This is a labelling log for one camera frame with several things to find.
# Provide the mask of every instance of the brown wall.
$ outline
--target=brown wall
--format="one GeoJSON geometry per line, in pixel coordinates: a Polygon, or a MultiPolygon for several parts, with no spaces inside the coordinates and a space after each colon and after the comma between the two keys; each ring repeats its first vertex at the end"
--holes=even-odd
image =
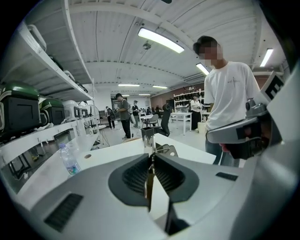
{"type": "MultiPolygon", "coordinates": [[[[255,76],[255,79],[258,83],[259,88],[261,89],[262,86],[265,84],[265,82],[267,81],[269,76],[255,76]]],[[[201,88],[202,90],[204,90],[204,83],[200,83],[200,84],[195,84],[194,85],[196,87],[196,89],[201,88]]],[[[151,107],[156,108],[156,106],[158,105],[160,108],[163,107],[163,105],[166,103],[166,100],[169,99],[174,99],[174,95],[179,95],[181,93],[185,93],[186,91],[184,91],[183,88],[179,88],[155,97],[151,97],[150,101],[151,101],[151,107]]]]}

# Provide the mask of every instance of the black hair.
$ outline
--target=black hair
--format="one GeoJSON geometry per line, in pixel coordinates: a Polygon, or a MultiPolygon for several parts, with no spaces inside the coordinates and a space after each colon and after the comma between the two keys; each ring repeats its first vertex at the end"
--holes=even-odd
{"type": "Polygon", "coordinates": [[[122,96],[122,94],[117,93],[117,94],[116,94],[116,98],[118,98],[118,97],[123,97],[123,96],[122,96]]]}
{"type": "Polygon", "coordinates": [[[213,37],[202,36],[198,38],[197,42],[193,45],[194,52],[199,55],[201,47],[217,46],[218,42],[213,37]]]}

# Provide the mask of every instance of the man in white t-shirt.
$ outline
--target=man in white t-shirt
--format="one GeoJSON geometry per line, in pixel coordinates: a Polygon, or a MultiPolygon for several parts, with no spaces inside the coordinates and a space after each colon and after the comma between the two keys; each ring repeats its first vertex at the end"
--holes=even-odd
{"type": "MultiPolygon", "coordinates": [[[[200,37],[193,49],[206,66],[214,67],[204,82],[204,103],[212,106],[206,122],[207,130],[244,119],[246,101],[259,92],[250,67],[245,63],[226,61],[220,44],[212,37],[200,37]]],[[[240,160],[233,159],[229,153],[222,153],[219,144],[206,140],[205,148],[208,153],[216,155],[214,164],[221,160],[221,165],[239,166],[240,160]]]]}

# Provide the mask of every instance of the bottle label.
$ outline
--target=bottle label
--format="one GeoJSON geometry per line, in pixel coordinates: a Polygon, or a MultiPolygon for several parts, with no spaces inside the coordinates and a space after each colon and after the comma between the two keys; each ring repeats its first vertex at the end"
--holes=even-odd
{"type": "Polygon", "coordinates": [[[78,163],[75,163],[73,166],[67,167],[67,171],[69,172],[69,174],[74,175],[80,172],[80,166],[78,165],[78,163]]]}

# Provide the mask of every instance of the smoke detector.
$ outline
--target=smoke detector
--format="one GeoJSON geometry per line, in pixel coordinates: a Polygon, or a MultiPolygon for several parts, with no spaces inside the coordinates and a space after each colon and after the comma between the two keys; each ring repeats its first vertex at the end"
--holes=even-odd
{"type": "Polygon", "coordinates": [[[151,44],[149,44],[148,41],[147,41],[147,42],[145,42],[145,44],[144,44],[142,47],[143,47],[145,50],[148,50],[148,49],[151,48],[151,44]]]}

